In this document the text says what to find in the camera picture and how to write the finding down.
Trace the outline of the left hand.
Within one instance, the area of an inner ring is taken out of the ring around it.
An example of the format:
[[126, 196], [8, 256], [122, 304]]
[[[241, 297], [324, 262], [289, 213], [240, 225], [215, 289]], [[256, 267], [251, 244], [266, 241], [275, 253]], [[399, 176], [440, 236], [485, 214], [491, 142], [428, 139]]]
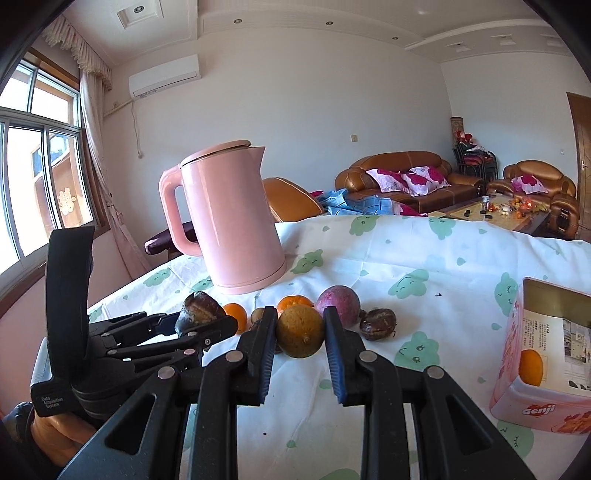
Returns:
[[55, 465], [64, 467], [96, 430], [72, 413], [39, 417], [33, 412], [30, 432], [41, 451]]

